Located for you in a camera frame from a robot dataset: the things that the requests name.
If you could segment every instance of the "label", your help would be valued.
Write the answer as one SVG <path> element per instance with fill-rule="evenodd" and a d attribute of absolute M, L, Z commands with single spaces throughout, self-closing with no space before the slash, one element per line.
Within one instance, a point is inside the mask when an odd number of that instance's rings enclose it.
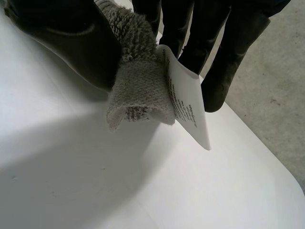
<path fill-rule="evenodd" d="M 167 83 L 177 121 L 206 150 L 210 140 L 206 126 L 199 75 L 185 68 L 166 45 L 158 45 L 167 72 Z"/>

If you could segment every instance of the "gray concrete floor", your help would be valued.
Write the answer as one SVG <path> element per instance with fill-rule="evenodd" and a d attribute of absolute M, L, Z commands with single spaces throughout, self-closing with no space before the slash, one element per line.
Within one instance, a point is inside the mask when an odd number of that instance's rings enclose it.
<path fill-rule="evenodd" d="M 238 69 L 226 102 L 305 192 L 304 19 L 303 0 L 293 0 L 271 18 L 271 24 L 250 47 Z M 202 77 L 213 62 L 222 33 Z"/>

